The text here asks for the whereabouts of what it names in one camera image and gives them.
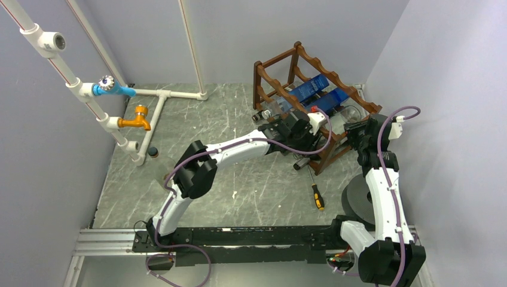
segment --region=blue faucet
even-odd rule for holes
[[[136,96],[136,90],[120,86],[112,76],[105,76],[100,79],[99,83],[95,84],[92,90],[95,96],[101,96],[103,94],[126,94],[129,97]]]

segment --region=transparent plastic container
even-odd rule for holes
[[[284,114],[292,109],[292,105],[287,102],[286,99],[280,97],[278,95],[274,95],[271,97],[273,99],[272,102],[267,103],[263,102],[262,106],[264,108],[264,112],[262,113],[262,117],[266,120],[269,117],[273,117],[275,115]]]
[[[149,164],[151,176],[164,188],[167,176],[174,170],[176,161],[170,157],[160,156],[156,147],[150,147],[147,150],[148,155],[151,157]]]

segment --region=white wall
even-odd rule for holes
[[[61,32],[83,81],[107,69],[65,1],[22,0]],[[92,219],[114,141],[0,9],[0,285],[62,286],[80,228]],[[99,99],[111,115],[121,97]]]
[[[86,2],[129,81],[196,82],[177,0]],[[250,83],[257,60],[296,41],[344,82],[364,83],[407,2],[185,1],[206,83]],[[285,81],[285,64],[269,72]]]
[[[128,83],[197,82],[177,0],[82,1]]]
[[[505,1],[411,0],[366,83],[422,109],[391,149],[437,286],[506,284],[506,51]]]

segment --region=white pipe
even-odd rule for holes
[[[0,3],[21,30],[29,31],[35,28],[35,23],[17,1],[1,0]]]
[[[78,19],[79,23],[81,24],[81,26],[84,29],[84,32],[86,33],[86,35],[88,35],[88,38],[90,38],[91,43],[95,46],[95,49],[99,53],[100,57],[102,58],[102,60],[106,64],[106,66],[111,71],[112,76],[116,80],[118,80],[120,85],[126,86],[126,82],[123,80],[123,77],[122,77],[120,71],[114,65],[114,62],[112,61],[108,52],[106,51],[106,49],[102,45],[102,42],[100,41],[99,37],[97,36],[95,31],[91,27],[90,22],[88,22],[88,19],[86,19],[85,15],[84,15],[83,11],[80,9],[79,5],[76,3],[75,0],[65,0],[65,2],[67,2],[69,7],[71,8],[72,13]]]
[[[144,96],[165,96],[165,97],[181,97],[184,99],[197,99],[206,100],[207,95],[201,93],[184,93],[182,91],[170,91],[170,90],[144,90],[135,88],[136,94]]]
[[[207,96],[205,96],[206,95],[206,91],[204,89],[203,80],[202,80],[202,77],[201,77],[201,73],[199,72],[199,66],[197,64],[196,51],[195,51],[195,48],[194,48],[194,45],[193,45],[193,42],[192,42],[192,37],[190,35],[190,30],[188,28],[188,19],[187,19],[187,15],[185,14],[185,8],[184,8],[184,5],[183,5],[183,0],[178,0],[178,4],[179,4],[179,11],[181,12],[181,18],[183,20],[183,26],[185,27],[185,33],[187,34],[188,46],[190,48],[190,53],[192,54],[192,62],[194,63],[194,69],[196,71],[197,81],[199,83],[199,92],[200,92],[201,95],[203,95],[203,97],[207,98]]]
[[[26,14],[26,11],[19,5],[16,0],[0,0],[0,4],[5,8],[7,13],[14,19],[20,26],[20,32],[33,48],[44,58],[48,59],[55,70],[66,81],[67,88],[78,98],[80,102],[85,103],[91,112],[95,115],[97,121],[104,128],[104,130],[112,135],[117,141],[123,151],[125,151],[133,161],[139,159],[139,155],[132,150],[132,145],[135,142],[129,142],[117,129],[110,129],[106,126],[109,116],[100,108],[91,93],[91,83],[83,84],[71,71],[69,66],[63,61],[58,54],[59,50],[47,49],[44,43],[48,39],[53,39],[52,35],[55,33],[44,32],[39,25],[35,24],[31,18]]]
[[[158,119],[160,118],[160,112],[162,111],[162,108],[164,107],[164,103],[166,102],[167,97],[165,95],[158,97],[157,106],[155,107],[155,111],[153,112],[153,115],[151,116],[151,121],[149,122],[149,125],[151,126],[151,130],[147,131],[144,139],[141,143],[141,148],[139,149],[138,156],[139,159],[135,160],[134,163],[140,166],[143,164],[144,159],[146,158],[146,150],[148,150],[149,142],[151,142],[151,138],[153,136],[153,131],[155,130],[155,127],[157,126]]]
[[[77,84],[78,78],[74,75],[69,66],[67,66],[67,64],[63,61],[60,55],[55,53],[54,57],[48,58],[48,61],[58,72],[58,74],[60,74],[63,80],[67,82],[68,85],[71,86]]]
[[[169,90],[145,90],[141,88],[135,88],[136,95],[143,95],[143,96],[160,96],[164,94],[165,96],[169,97],[169,93],[171,91]]]
[[[182,97],[184,99],[198,99],[198,100],[207,99],[207,96],[202,95],[201,93],[184,93],[182,91],[171,91],[171,97]]]

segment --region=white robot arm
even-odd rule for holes
[[[194,199],[205,195],[210,190],[217,171],[232,166],[234,163],[276,151],[285,151],[267,140],[281,142],[300,151],[314,149],[320,137],[317,131],[324,122],[325,117],[320,112],[305,114],[294,111],[284,119],[278,117],[273,122],[261,125],[249,134],[230,141],[206,146],[200,141],[193,142],[178,164],[201,152],[214,150],[219,152],[197,158],[176,172],[171,186],[174,190],[173,194],[168,196],[161,210],[148,221],[146,226],[150,238],[154,241],[157,236],[159,242],[170,242],[170,236],[176,230],[181,216]]]
[[[398,162],[396,155],[387,150],[389,140],[401,135],[399,123],[389,124],[385,136],[382,136],[382,157],[393,182],[391,189],[380,168],[373,139],[377,138],[379,124],[385,118],[382,115],[370,115],[366,121],[345,125],[347,138],[358,152],[358,163],[362,166],[363,176],[372,195],[375,235],[372,236],[362,223],[347,218],[339,220],[339,228],[333,236],[348,243],[358,256],[359,275],[364,282],[390,285],[401,262],[400,250],[404,249],[408,254],[400,281],[404,283],[398,286],[409,286],[424,263],[426,253],[424,247],[414,244],[408,229],[399,196]],[[237,139],[213,145],[203,145],[200,141],[193,142],[177,163],[182,164],[182,167],[173,177],[171,189],[174,193],[168,196],[162,209],[149,219],[146,225],[151,241],[164,246],[171,245],[172,236],[181,216],[194,199],[205,195],[211,189],[218,170],[234,163],[284,150],[267,140],[282,142],[300,151],[314,150],[319,138],[316,131],[323,122],[322,114],[306,115],[295,111],[289,113],[285,119],[279,118],[277,121],[262,125]],[[396,226],[397,212],[400,214],[401,227]],[[400,229],[404,244],[400,244],[398,240]]]

